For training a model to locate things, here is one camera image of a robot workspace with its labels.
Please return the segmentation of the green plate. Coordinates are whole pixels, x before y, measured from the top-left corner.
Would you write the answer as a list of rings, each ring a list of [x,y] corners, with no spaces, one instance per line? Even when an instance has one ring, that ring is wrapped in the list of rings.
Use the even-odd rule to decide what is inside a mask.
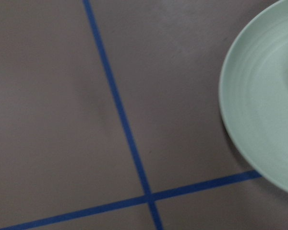
[[[288,0],[260,12],[232,43],[220,73],[219,106],[240,154],[288,192]]]

